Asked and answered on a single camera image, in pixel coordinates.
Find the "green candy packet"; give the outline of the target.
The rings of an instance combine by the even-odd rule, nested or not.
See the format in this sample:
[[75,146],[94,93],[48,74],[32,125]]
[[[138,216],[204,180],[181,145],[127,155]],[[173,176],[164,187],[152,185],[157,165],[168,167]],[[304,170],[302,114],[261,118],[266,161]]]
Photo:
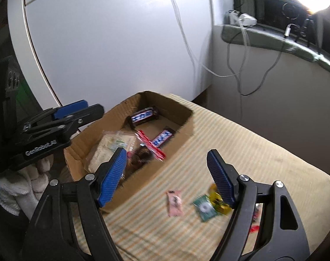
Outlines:
[[202,222],[207,222],[217,216],[217,211],[211,204],[207,195],[202,195],[193,201],[193,205]]

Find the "red white snack wrapper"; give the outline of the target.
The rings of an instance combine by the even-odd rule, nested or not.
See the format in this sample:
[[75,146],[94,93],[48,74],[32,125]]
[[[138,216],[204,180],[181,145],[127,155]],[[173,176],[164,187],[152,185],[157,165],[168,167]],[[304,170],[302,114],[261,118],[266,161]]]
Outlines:
[[262,203],[257,203],[255,205],[254,214],[252,216],[252,223],[251,223],[250,230],[249,230],[250,233],[258,232],[258,230],[259,230],[259,225],[261,222],[262,208],[263,208]]

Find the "white fluffy cloth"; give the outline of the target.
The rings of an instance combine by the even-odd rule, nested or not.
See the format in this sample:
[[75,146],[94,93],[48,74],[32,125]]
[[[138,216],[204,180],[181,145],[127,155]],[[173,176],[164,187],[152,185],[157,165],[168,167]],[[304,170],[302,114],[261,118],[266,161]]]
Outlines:
[[19,171],[0,174],[0,206],[10,214],[18,216],[23,212],[31,219],[49,184],[53,160],[50,155]]

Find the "clear beige snack bag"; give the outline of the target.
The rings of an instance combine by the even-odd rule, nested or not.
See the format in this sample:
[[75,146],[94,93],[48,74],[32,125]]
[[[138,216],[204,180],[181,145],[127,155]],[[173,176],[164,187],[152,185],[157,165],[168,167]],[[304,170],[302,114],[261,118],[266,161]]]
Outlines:
[[124,131],[104,131],[101,139],[91,148],[84,161],[84,169],[94,173],[98,167],[111,159],[117,148],[133,151],[137,143],[134,133]]

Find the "yellow candy packet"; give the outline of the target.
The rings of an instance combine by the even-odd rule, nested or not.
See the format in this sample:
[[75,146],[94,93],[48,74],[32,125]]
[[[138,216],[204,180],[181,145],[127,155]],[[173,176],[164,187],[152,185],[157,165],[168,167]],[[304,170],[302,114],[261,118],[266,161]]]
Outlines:
[[220,214],[228,215],[232,210],[229,205],[223,201],[215,183],[209,188],[209,200],[213,208]]

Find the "white round panel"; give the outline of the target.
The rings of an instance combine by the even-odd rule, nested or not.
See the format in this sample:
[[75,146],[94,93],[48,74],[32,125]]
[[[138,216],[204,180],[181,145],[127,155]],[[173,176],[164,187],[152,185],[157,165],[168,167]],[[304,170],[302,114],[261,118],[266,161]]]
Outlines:
[[210,0],[8,0],[12,46],[43,109],[111,109],[150,90],[195,99],[209,85]]

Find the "red-edged brown pastry packet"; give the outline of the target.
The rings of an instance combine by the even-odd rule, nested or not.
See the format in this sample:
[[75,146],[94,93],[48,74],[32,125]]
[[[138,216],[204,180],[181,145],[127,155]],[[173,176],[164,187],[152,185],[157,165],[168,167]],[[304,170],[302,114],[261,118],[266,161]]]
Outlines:
[[156,147],[142,130],[136,131],[135,135],[139,144],[133,151],[128,152],[128,162],[123,173],[125,179],[131,177],[151,160],[164,161],[166,158],[165,153]]

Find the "dark candy bar far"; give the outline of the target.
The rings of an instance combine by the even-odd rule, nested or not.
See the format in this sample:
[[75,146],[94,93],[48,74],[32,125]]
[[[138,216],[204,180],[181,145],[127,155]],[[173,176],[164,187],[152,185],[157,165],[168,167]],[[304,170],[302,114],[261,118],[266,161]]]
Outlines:
[[156,106],[150,106],[128,116],[127,123],[132,130],[135,130],[136,126],[151,120],[156,120],[158,118],[159,118],[159,110],[157,109]]

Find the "dark candy bar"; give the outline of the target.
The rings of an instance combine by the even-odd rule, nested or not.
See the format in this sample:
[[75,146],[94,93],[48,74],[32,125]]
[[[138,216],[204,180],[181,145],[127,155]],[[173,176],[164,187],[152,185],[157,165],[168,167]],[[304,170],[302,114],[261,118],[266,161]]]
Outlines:
[[132,130],[135,130],[136,126],[151,120],[156,120],[158,118],[159,118],[159,110],[157,109],[156,106],[150,106],[128,116],[127,123]]
[[158,134],[151,142],[154,146],[163,148],[176,134],[176,131],[166,126],[160,134]]

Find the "brown cardboard box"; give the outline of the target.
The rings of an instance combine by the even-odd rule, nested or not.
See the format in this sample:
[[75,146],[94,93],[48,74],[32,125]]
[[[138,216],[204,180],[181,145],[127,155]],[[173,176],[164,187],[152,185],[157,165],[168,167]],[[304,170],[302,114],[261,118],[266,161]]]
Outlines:
[[165,169],[193,133],[193,110],[152,91],[139,92],[89,125],[64,149],[72,179],[94,173],[118,147],[127,151],[112,200],[102,211],[110,213],[148,185]]

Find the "striped beige tablecloth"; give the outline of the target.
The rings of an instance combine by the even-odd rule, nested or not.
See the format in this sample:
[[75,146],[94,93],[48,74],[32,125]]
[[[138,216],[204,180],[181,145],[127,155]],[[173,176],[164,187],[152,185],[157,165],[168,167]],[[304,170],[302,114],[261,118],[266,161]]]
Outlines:
[[[330,176],[289,151],[179,96],[168,98],[193,110],[193,133],[167,167],[103,218],[125,260],[209,260],[229,223],[218,214],[202,222],[193,201],[209,195],[213,179],[207,152],[256,182],[282,181],[303,222],[311,251],[330,232]],[[169,190],[181,191],[183,216],[170,217]]]

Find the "pink candy wrapper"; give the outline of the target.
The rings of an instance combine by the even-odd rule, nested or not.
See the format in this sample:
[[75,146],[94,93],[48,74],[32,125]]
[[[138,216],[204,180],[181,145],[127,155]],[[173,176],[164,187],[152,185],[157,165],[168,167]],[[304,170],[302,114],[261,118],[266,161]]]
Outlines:
[[181,191],[169,190],[167,195],[167,210],[170,217],[183,216],[183,204],[181,199]]

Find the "dark candy bar near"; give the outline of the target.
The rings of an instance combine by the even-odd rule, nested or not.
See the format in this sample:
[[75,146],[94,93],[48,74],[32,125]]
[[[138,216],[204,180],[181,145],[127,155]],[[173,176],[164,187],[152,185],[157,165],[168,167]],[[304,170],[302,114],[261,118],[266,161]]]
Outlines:
[[154,146],[163,148],[176,134],[176,131],[166,126],[160,134],[158,134],[151,142]]

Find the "white power adapter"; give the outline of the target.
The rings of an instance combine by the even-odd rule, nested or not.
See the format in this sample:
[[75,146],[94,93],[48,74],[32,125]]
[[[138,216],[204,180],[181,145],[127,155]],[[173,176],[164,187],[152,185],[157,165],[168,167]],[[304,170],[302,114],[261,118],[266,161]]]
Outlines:
[[253,27],[257,24],[257,19],[250,16],[247,13],[241,13],[237,10],[229,11],[229,24],[243,26],[243,27]]

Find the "grey window sill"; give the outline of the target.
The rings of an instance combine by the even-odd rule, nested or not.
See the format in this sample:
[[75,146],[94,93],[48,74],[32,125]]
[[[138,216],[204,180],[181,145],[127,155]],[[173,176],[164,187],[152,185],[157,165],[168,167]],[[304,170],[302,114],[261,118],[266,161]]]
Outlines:
[[252,47],[286,52],[302,60],[317,63],[330,72],[330,55],[323,50],[318,51],[315,45],[308,48],[305,42],[295,42],[292,36],[284,38],[282,32],[270,28],[252,27],[248,28],[246,33]]

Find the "white plug adapter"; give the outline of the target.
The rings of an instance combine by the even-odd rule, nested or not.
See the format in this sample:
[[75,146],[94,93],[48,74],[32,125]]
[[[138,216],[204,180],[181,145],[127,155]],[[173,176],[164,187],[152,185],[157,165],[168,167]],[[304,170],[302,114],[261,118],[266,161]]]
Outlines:
[[284,38],[288,38],[289,37],[290,32],[291,32],[291,26],[292,26],[292,24],[288,24],[287,25],[286,30],[284,32]]

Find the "black tripod stand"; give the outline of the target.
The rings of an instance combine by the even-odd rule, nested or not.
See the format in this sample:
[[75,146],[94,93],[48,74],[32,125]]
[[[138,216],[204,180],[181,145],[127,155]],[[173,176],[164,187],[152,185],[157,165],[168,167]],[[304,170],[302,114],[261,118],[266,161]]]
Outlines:
[[297,43],[300,38],[303,38],[306,40],[307,48],[310,48],[310,44],[311,44],[310,38],[313,37],[316,51],[318,54],[320,54],[316,25],[312,15],[308,14],[302,26],[298,27],[295,31],[296,31],[296,38],[294,42]]

